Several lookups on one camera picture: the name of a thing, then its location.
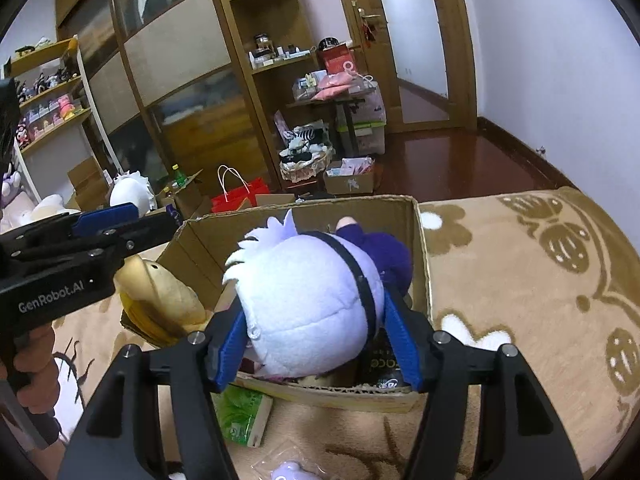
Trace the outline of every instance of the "flower pattern rug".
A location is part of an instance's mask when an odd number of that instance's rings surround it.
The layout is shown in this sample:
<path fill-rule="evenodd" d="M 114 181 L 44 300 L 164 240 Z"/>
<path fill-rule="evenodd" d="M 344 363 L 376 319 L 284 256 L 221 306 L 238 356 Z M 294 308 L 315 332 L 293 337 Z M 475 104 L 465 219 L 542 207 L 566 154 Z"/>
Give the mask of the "flower pattern rug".
<path fill-rule="evenodd" d="M 638 254 L 606 213 L 569 188 L 425 203 L 420 211 L 434 326 L 478 348 L 516 344 L 590 478 L 640 411 Z M 76 403 L 88 402 L 124 344 L 150 348 L 120 326 L 121 309 L 115 296 L 54 325 L 56 351 L 78 377 Z M 168 406 L 168 392 L 160 397 Z M 276 400 L 263 448 L 230 453 L 242 480 L 257 478 L 251 466 L 285 440 L 344 480 L 400 479 L 423 407 L 424 399 L 406 414 L 360 413 Z M 471 472 L 478 421 L 473 387 L 459 480 Z M 167 458 L 179 460 L 170 410 L 161 424 Z"/>

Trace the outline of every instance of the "red paper bag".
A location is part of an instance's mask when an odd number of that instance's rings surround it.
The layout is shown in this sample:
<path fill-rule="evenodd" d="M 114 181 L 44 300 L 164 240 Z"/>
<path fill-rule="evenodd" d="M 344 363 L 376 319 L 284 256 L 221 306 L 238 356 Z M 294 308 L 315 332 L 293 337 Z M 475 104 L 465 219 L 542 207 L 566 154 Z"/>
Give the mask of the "red paper bag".
<path fill-rule="evenodd" d="M 225 177 L 227 173 L 234 174 L 238 177 L 242 181 L 242 186 L 227 191 L 225 187 Z M 267 195 L 270 193 L 269 186 L 266 185 L 261 177 L 258 177 L 251 182 L 246 182 L 237 170 L 228 166 L 220 166 L 218 168 L 218 181 L 220 183 L 220 187 L 222 187 L 223 193 L 222 195 L 218 195 L 211 199 L 212 213 L 236 211 L 242 205 L 245 198 L 248 198 L 251 205 L 256 207 L 255 196 L 257 194 Z"/>
<path fill-rule="evenodd" d="M 320 57 L 324 61 L 324 66 L 329 74 L 339 74 L 340 72 L 357 72 L 356 62 L 353 54 L 346 45 L 338 45 L 320 52 Z"/>

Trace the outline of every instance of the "green tissue pack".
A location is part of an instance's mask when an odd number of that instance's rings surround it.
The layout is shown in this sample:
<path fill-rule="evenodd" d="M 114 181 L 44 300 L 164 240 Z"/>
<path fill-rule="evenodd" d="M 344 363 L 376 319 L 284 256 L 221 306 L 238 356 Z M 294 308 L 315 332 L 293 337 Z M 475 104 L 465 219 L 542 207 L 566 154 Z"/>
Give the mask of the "green tissue pack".
<path fill-rule="evenodd" d="M 273 399 L 230 384 L 221 394 L 211 394 L 222 436 L 247 447 L 260 447 Z"/>

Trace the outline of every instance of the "blue gripper pad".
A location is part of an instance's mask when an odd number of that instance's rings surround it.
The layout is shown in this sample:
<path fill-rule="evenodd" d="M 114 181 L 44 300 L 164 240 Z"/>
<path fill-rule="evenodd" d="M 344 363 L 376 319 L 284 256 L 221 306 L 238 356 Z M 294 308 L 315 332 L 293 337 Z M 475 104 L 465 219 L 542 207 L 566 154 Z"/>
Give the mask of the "blue gripper pad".
<path fill-rule="evenodd" d="M 94 236 L 118 225 L 138 219 L 138 208 L 133 204 L 122 204 L 107 209 L 91 211 L 80 215 L 73 226 L 75 237 Z"/>
<path fill-rule="evenodd" d="M 226 335 L 224 343 L 218 351 L 218 373 L 216 374 L 214 382 L 220 392 L 235 380 L 238 368 L 240 368 L 240 364 L 242 363 L 242 357 L 244 356 L 248 339 L 248 335 L 246 334 L 246 318 L 244 311 L 240 309 L 231 329 Z"/>
<path fill-rule="evenodd" d="M 418 347 L 402 319 L 400 308 L 408 310 L 404 304 L 396 306 L 388 290 L 385 289 L 386 334 L 396 355 L 396 362 L 400 365 L 404 382 L 409 383 L 415 391 L 421 392 L 424 379 L 420 372 Z"/>

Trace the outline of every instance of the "green bottle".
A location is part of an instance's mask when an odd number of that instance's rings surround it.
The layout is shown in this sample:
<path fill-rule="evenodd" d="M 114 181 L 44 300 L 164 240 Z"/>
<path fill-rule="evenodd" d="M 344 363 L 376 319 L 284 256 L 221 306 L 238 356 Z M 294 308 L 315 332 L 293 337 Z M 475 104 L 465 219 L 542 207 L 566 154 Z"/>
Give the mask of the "green bottle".
<path fill-rule="evenodd" d="M 187 183 L 187 177 L 184 176 L 184 173 L 180 171 L 178 165 L 174 165 L 174 173 L 175 173 L 175 181 L 178 183 L 178 186 L 183 187 Z"/>

